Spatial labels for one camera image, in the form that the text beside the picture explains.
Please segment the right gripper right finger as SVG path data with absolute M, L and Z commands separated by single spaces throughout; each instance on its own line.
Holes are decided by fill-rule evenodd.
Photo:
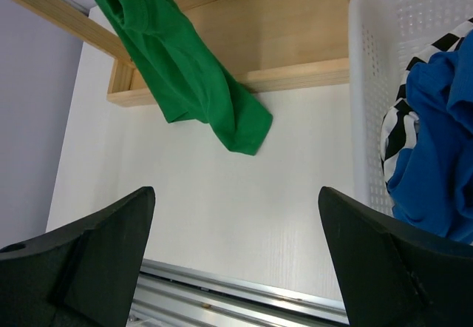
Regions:
M 351 326 L 471 326 L 472 247 L 322 187 L 319 213 Z

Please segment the blue tank top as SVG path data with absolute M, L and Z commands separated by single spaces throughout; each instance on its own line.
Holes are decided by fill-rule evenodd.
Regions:
M 418 114 L 418 142 L 400 151 L 386 183 L 393 216 L 424 231 L 472 244 L 472 34 L 458 50 L 416 64 L 406 82 Z

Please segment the green tank top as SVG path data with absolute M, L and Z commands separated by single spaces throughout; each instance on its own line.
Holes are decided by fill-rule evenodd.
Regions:
M 223 146 L 255 155 L 271 113 L 218 61 L 174 0 L 95 0 L 167 122 L 208 124 Z

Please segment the black white striped tank top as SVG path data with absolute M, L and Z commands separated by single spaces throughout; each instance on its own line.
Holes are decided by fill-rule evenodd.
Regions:
M 411 69 L 416 64 L 428 62 L 434 54 L 458 50 L 471 31 L 472 20 L 469 19 L 435 42 L 427 44 L 414 54 L 407 64 L 395 103 L 387 111 L 381 125 L 380 157 L 385 183 L 388 183 L 395 174 L 400 151 L 413 149 L 418 142 L 420 119 L 408 104 L 406 96 L 406 82 Z

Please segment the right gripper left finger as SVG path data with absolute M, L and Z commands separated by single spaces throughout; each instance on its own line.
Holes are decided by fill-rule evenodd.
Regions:
M 125 326 L 152 226 L 145 186 L 1 249 L 2 326 Z

